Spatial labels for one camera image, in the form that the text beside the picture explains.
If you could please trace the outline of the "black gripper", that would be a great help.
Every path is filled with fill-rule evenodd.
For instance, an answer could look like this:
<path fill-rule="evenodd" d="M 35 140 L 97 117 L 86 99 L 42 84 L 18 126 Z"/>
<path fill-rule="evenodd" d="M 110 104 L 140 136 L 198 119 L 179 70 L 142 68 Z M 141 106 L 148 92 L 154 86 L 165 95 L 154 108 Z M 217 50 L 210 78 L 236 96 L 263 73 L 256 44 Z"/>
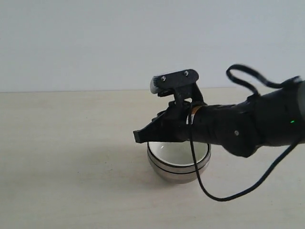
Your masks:
<path fill-rule="evenodd" d="M 136 143 L 195 142 L 220 145 L 234 156 L 250 157 L 262 146 L 256 127 L 255 105 L 193 103 L 192 109 L 168 108 L 140 130 L 133 131 Z"/>

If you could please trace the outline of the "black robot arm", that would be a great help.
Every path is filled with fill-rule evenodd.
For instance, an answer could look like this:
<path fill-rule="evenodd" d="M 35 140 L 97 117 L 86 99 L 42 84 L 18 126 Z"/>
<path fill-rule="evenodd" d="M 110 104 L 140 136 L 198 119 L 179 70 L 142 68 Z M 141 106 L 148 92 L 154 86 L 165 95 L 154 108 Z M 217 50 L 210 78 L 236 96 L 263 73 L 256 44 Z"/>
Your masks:
<path fill-rule="evenodd" d="M 262 146 L 305 141 L 305 83 L 265 95 L 251 95 L 239 104 L 169 103 L 143 129 L 137 143 L 195 141 L 220 145 L 230 154 L 250 157 Z"/>

